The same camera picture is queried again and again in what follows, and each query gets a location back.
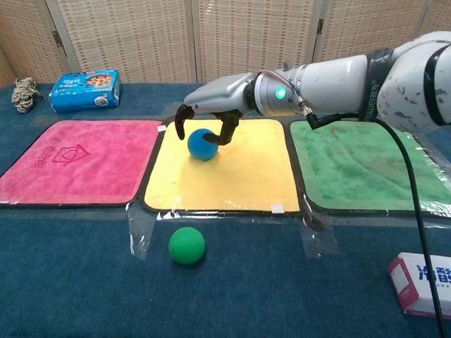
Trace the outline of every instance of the green ball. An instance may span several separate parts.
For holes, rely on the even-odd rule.
[[[196,263],[205,252],[204,236],[193,227],[182,227],[169,239],[169,254],[179,264]]]

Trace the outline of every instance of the white box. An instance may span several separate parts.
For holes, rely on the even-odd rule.
[[[451,258],[432,255],[431,260],[443,317],[451,319]],[[423,254],[400,253],[388,273],[404,313],[435,317]]]

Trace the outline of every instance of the blue box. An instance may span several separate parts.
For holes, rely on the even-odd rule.
[[[121,94],[121,79],[114,69],[89,73],[62,74],[49,94],[57,113],[116,107]]]

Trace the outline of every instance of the woven screen panel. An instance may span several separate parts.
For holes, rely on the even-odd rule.
[[[83,71],[116,68],[124,82],[195,82],[184,1],[57,2]]]
[[[198,0],[203,81],[304,62],[314,0]]]
[[[0,43],[20,77],[55,82],[63,66],[38,1],[1,0]]]
[[[451,30],[451,3],[450,0],[437,0],[429,8],[431,15],[421,34],[437,30]]]
[[[424,3],[425,0],[335,0],[321,60],[367,54],[408,42]]]
[[[14,73],[0,50],[0,88],[14,83]]]

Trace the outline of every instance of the rope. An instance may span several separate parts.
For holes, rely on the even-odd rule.
[[[16,88],[14,88],[11,103],[14,104],[19,113],[28,113],[33,107],[34,97],[42,95],[37,91],[37,83],[32,77],[25,79],[16,79]]]

